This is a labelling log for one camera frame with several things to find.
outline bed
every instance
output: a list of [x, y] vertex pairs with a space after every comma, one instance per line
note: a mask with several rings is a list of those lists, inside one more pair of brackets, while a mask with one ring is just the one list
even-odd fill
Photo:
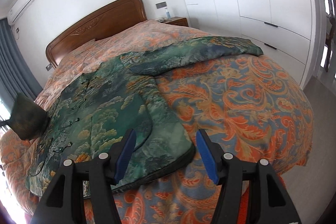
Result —
[[[55, 71], [36, 103], [48, 110], [71, 82], [112, 57], [209, 35], [147, 20], [141, 0], [117, 0], [47, 46], [46, 56]], [[312, 144], [311, 106], [294, 79], [267, 56], [241, 54], [198, 62], [170, 70], [155, 81], [193, 142], [197, 129], [206, 128], [225, 151], [241, 160], [266, 158], [279, 175], [294, 165], [305, 165]], [[38, 197], [26, 189], [25, 176], [37, 143], [38, 139], [20, 140], [12, 130], [0, 140], [11, 191], [30, 214]], [[196, 153], [186, 168], [119, 193], [115, 201], [123, 223], [207, 223], [219, 191]], [[87, 223], [94, 223], [89, 199], [85, 210]]]

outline bedspread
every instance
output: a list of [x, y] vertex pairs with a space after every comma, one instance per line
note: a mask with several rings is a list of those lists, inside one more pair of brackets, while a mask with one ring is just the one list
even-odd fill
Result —
[[[67, 55], [36, 102], [48, 109], [82, 73], [124, 52], [154, 50], [209, 34], [187, 27], [146, 21]], [[156, 77], [161, 95], [190, 138], [205, 128], [212, 141], [241, 160], [267, 158], [281, 174], [303, 165], [311, 150], [313, 113], [297, 83], [267, 56], [227, 56], [173, 69]], [[37, 141], [21, 141], [12, 131], [0, 141], [0, 156], [14, 195], [28, 212], [36, 198], [24, 187]], [[208, 223], [220, 188], [196, 153], [184, 169], [115, 196], [123, 223]], [[94, 223], [85, 200], [88, 223]]]

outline nightstand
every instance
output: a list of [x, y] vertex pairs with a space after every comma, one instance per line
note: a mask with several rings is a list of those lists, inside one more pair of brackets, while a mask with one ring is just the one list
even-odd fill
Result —
[[170, 20], [164, 21], [162, 23], [169, 24], [169, 25], [189, 27], [187, 19], [185, 17], [172, 17]]

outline air conditioner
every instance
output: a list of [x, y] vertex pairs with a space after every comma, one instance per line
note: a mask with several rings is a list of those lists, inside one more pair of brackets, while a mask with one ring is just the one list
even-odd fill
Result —
[[33, 1], [34, 0], [17, 0], [7, 15], [8, 24], [13, 25]]

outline blue-gray curtain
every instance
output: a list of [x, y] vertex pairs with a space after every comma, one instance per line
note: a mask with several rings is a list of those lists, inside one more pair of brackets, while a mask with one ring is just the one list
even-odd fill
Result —
[[0, 20], [0, 98], [11, 111], [16, 94], [35, 100], [42, 87], [28, 68], [7, 19]]

